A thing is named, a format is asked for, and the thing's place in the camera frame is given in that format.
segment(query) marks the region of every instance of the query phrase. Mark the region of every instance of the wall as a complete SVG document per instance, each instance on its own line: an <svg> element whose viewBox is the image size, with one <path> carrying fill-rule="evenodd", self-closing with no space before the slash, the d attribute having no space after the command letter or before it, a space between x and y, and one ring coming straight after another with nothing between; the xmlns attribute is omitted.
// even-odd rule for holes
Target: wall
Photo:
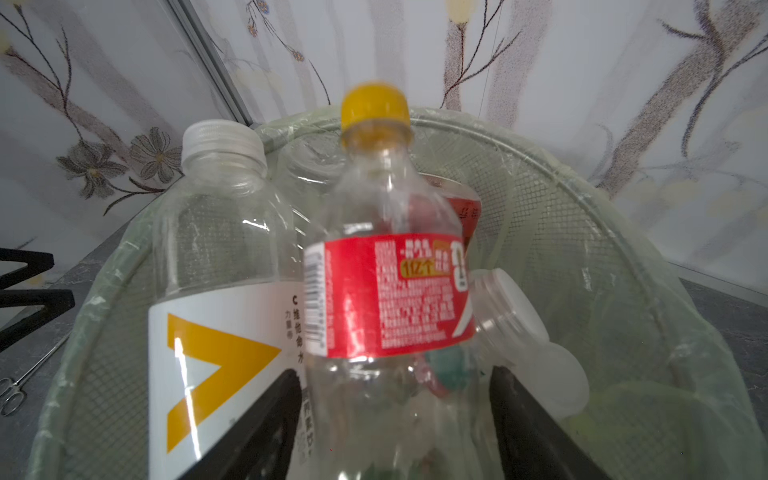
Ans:
<svg viewBox="0 0 768 480"><path fill-rule="evenodd" d="M193 0L253 118L371 79L527 136L669 260L768 293L766 0Z"/></svg>
<svg viewBox="0 0 768 480"><path fill-rule="evenodd" d="M18 287L44 286L178 176L189 124L229 114L162 0L13 0L0 14L0 246L53 253Z"/></svg>

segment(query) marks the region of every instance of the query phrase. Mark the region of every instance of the mesh basket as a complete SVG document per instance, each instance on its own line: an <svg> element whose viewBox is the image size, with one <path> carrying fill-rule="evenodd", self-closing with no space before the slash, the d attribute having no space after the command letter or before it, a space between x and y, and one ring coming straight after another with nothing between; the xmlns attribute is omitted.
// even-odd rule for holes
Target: mesh basket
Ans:
<svg viewBox="0 0 768 480"><path fill-rule="evenodd" d="M299 137L335 142L338 115L260 127L270 172ZM611 203L541 148L471 115L414 109L412 123L416 167L482 198L470 267L506 270L551 341L584 367L589 404L561 423L573 440L612 478L765 478L766 443L725 342ZM131 223L78 315L29 478L147 476L155 207Z"/></svg>

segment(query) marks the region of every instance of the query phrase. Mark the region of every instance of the gray countertop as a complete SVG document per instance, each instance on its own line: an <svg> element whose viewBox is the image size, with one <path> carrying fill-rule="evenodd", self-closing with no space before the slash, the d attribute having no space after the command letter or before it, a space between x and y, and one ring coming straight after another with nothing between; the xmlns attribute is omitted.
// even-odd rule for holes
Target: gray countertop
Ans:
<svg viewBox="0 0 768 480"><path fill-rule="evenodd" d="M96 274L120 243L125 227L67 272L51 288L72 290L76 307L52 320L0 353L0 377L17 379L37 359L69 332L85 301ZM768 434L768 308L683 280L701 315L723 335L733 350L763 433ZM0 465L3 478L22 478L38 426L38 416L48 388L58 370L61 351L56 352L27 382L28 397L9 417L0 418Z"/></svg>

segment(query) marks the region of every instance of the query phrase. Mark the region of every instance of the scissors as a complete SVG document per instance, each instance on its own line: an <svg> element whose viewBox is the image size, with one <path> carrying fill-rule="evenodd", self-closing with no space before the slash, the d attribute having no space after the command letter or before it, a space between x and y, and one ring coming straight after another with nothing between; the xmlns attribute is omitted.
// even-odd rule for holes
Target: scissors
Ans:
<svg viewBox="0 0 768 480"><path fill-rule="evenodd" d="M20 379L16 380L15 382L11 377L0 379L0 390L2 391L2 393L0 393L0 399L8 395L9 392L11 394L2 403L2 407L0 407L0 415L7 417L8 415L11 415L13 412L15 412L18 407L22 406L22 403L24 403L24 401L27 399L27 394L22 391L22 386L24 386L27 380L29 380L30 377L32 377L35 372L38 371L40 366L45 363L45 360L50 358L50 356L53 355L60 346L64 345L64 342L66 342L68 338L69 333L64 335L64 337L58 341L58 343L51 349L51 351L46 353L43 358L39 359L38 362L32 368L30 368L29 371L26 372Z"/></svg>

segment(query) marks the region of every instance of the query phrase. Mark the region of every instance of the plastic bottle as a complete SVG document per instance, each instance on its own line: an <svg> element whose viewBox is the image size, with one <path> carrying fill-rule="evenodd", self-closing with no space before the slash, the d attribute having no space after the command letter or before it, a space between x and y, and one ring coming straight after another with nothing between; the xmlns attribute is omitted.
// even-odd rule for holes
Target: plastic bottle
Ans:
<svg viewBox="0 0 768 480"><path fill-rule="evenodd" d="M549 341L538 313L517 283L499 268L473 270L470 287L477 334L472 340L483 372L508 367L559 420L589 400L589 382L576 357Z"/></svg>
<svg viewBox="0 0 768 480"><path fill-rule="evenodd" d="M274 185L293 209L296 241L305 247L314 217L346 166L336 135L304 135L280 149Z"/></svg>
<svg viewBox="0 0 768 480"><path fill-rule="evenodd" d="M186 471L300 353L286 337L303 291L292 213L258 135L194 124L181 169L154 222L150 478Z"/></svg>
<svg viewBox="0 0 768 480"><path fill-rule="evenodd" d="M488 478L472 439L478 373L462 225L409 160L399 91L350 92L342 130L350 165L304 250L311 472Z"/></svg>

